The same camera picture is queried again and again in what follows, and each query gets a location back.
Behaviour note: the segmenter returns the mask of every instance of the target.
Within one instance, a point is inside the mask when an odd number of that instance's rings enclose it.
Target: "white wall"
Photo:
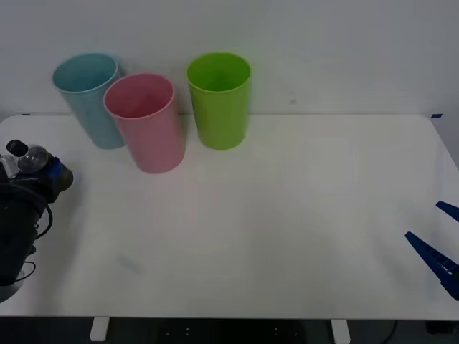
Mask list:
[[[0,105],[66,111],[53,69],[105,51],[169,76],[189,111],[186,65],[231,50],[257,113],[455,113],[458,18],[458,0],[3,0]]]

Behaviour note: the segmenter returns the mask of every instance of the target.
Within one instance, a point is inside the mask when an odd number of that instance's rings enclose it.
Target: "floor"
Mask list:
[[[267,333],[273,331],[275,320],[263,325],[253,322],[251,328]],[[253,337],[248,334],[247,322],[233,320],[228,328],[243,328],[244,339],[236,338],[235,332],[226,336],[226,340],[217,338],[216,328],[223,333],[221,320],[152,320],[113,318],[110,321],[107,344],[157,344],[157,343],[308,343],[332,344],[330,323],[325,320],[308,320],[299,322],[276,322],[280,338],[269,341],[266,338]],[[0,318],[0,343],[11,344],[86,344],[90,343],[89,333],[92,325],[90,318]],[[378,344],[390,333],[393,321],[349,321],[352,344]],[[190,336],[184,337],[186,329]],[[289,330],[292,335],[287,338]],[[459,333],[448,335],[431,335],[427,333],[424,322],[400,321],[394,337],[389,344],[447,344],[459,343]]]

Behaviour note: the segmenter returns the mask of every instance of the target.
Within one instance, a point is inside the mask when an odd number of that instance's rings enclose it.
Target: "light blue cup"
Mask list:
[[[103,106],[103,95],[120,78],[118,63],[106,54],[78,55],[63,62],[52,82],[83,129],[102,149],[124,146],[115,121]]]

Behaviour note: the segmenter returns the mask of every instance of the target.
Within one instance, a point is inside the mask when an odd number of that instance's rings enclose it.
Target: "green cup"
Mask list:
[[[230,52],[196,58],[187,70],[194,119],[201,142],[230,149],[245,137],[251,69]]]

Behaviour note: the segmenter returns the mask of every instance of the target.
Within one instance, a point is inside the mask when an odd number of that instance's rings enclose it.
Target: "pink cup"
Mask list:
[[[137,166],[147,173],[167,172],[185,154],[174,86],[165,77],[141,73],[122,77],[104,95]]]

